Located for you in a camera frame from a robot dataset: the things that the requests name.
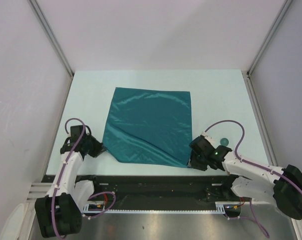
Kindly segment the teal satin napkin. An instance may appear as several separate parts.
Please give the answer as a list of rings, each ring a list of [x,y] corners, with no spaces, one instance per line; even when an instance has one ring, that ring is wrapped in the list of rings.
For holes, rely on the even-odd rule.
[[[103,143],[117,161],[186,168],[191,141],[190,92],[115,89]]]

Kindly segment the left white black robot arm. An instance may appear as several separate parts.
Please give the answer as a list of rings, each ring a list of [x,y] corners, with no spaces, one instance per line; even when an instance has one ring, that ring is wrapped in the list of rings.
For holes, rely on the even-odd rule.
[[[88,126],[70,128],[60,149],[61,164],[52,186],[35,202],[42,237],[64,238],[79,233],[84,205],[88,198],[100,196],[101,187],[91,180],[76,181],[77,174],[85,156],[96,158],[103,151],[103,144],[92,136]]]

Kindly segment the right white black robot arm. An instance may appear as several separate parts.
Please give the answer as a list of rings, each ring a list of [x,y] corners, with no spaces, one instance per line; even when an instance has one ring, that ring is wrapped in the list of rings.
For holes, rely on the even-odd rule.
[[[282,168],[247,160],[229,147],[214,147],[211,139],[203,135],[189,146],[189,164],[193,169],[211,168],[230,174],[232,183],[221,188],[226,200],[246,197],[269,203],[292,219],[302,219],[302,172],[297,167]]]

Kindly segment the teal plastic spoon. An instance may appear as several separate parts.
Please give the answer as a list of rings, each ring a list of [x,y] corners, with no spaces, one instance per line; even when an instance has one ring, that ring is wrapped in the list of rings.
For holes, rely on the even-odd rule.
[[[222,145],[222,146],[228,146],[229,145],[229,140],[227,139],[227,138],[222,138],[221,140],[220,140],[220,144]]]

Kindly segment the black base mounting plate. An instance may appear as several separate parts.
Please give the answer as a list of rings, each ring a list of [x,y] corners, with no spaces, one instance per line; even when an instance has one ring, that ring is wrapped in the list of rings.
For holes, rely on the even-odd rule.
[[[111,191],[108,203],[116,210],[212,210],[216,202],[239,203],[228,188],[229,176],[96,176],[79,175],[76,181],[90,180],[95,192]]]

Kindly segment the left aluminium frame post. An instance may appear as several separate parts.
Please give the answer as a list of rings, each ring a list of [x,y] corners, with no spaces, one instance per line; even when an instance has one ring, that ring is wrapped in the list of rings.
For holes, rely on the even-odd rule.
[[[49,21],[47,20],[43,10],[41,9],[39,3],[37,0],[27,0],[28,4],[30,5],[34,15],[36,16],[36,18],[38,19],[45,35],[47,36],[51,46],[53,47],[53,50],[55,51],[57,57],[59,58],[59,60],[61,61],[64,69],[66,70],[66,72],[68,73],[68,75],[73,78],[75,73],[71,68],[71,65],[69,63],[69,61],[66,58],[66,55],[64,53],[64,51],[62,50],[61,45],[59,44],[58,39],[56,38],[50,24]]]

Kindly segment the aluminium frame post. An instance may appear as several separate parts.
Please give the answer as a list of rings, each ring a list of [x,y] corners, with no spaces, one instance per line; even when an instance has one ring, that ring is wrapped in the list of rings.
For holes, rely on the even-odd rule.
[[[59,60],[61,61],[64,69],[66,70],[66,72],[68,73],[68,75],[73,78],[75,73],[71,68],[71,65],[69,63],[69,61],[66,58],[66,55],[64,53],[64,51],[62,50],[61,45],[59,44],[58,39],[56,38],[50,24],[49,21],[47,20],[43,10],[41,9],[39,3],[37,0],[27,0],[28,4],[30,5],[34,15],[36,16],[36,18],[38,19],[45,35],[47,36],[51,46],[53,47],[53,50],[55,51],[57,57],[59,58]]]
[[[250,64],[248,70],[246,71],[246,75],[248,77],[251,77],[254,70],[256,69],[258,63],[260,62],[261,58],[263,57],[263,54],[267,50],[269,44],[271,43],[272,39],[275,37],[276,32],[278,31],[281,23],[283,22],[285,16],[289,12],[292,4],[294,3],[293,0],[285,0],[278,12],[278,14],[275,17],[275,20],[273,21],[270,29],[268,30],[260,48],[258,49],[257,54],[255,55],[252,63]]]

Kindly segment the right aluminium frame post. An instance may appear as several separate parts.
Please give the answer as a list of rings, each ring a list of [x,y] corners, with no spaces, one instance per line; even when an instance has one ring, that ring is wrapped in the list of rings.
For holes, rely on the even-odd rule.
[[[260,48],[258,49],[257,54],[255,55],[252,63],[250,64],[248,70],[246,71],[246,75],[248,77],[251,77],[254,70],[256,69],[258,63],[260,62],[261,58],[263,57],[263,54],[267,50],[269,44],[271,43],[272,39],[275,37],[276,32],[278,31],[281,23],[283,22],[285,16],[289,12],[292,4],[294,3],[293,0],[285,0],[278,12],[278,14],[275,17],[275,20],[273,21],[270,29],[268,30]]]

